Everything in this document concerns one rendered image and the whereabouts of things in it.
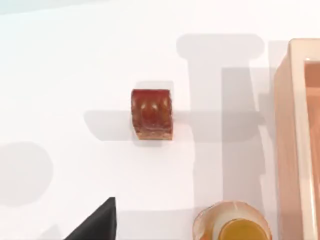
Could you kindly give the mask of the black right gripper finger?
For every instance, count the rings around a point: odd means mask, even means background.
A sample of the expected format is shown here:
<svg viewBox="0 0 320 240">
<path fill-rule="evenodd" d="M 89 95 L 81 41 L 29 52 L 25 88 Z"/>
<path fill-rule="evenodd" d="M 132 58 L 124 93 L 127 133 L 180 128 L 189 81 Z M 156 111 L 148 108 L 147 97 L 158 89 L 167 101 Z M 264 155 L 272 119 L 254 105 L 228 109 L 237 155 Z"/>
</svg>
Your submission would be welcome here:
<svg viewBox="0 0 320 240">
<path fill-rule="evenodd" d="M 116 198 L 109 197 L 64 240 L 116 240 Z"/>
</svg>

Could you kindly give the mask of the brown bread loaf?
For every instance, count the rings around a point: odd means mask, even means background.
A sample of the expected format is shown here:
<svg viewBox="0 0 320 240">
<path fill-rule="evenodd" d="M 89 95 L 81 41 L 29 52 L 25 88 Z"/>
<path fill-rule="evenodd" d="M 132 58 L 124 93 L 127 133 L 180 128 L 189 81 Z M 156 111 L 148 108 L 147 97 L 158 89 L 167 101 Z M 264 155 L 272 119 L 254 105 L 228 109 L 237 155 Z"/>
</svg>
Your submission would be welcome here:
<svg viewBox="0 0 320 240">
<path fill-rule="evenodd" d="M 173 110 L 169 89 L 133 89 L 131 119 L 139 140 L 171 141 Z"/>
</svg>

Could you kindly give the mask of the clear bottle with yellow cap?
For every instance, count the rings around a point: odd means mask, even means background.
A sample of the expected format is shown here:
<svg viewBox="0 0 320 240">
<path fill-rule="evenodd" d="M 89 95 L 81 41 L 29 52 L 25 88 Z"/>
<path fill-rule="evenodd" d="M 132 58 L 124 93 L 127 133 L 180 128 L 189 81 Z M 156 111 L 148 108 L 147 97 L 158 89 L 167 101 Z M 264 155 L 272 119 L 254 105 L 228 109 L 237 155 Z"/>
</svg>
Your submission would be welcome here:
<svg viewBox="0 0 320 240">
<path fill-rule="evenodd" d="M 273 240 L 264 215 L 242 201 L 221 201 L 194 219 L 192 240 Z"/>
</svg>

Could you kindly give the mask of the shallow salmon-coloured box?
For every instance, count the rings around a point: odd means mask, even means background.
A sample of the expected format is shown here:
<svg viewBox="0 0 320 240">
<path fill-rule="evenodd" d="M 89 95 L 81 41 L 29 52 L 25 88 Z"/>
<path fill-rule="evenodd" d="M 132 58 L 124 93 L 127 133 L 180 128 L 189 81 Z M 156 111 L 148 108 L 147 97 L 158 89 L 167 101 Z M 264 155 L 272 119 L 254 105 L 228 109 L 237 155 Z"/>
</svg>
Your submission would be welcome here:
<svg viewBox="0 0 320 240">
<path fill-rule="evenodd" d="M 320 240 L 320 38 L 294 38 L 274 74 L 281 240 Z"/>
</svg>

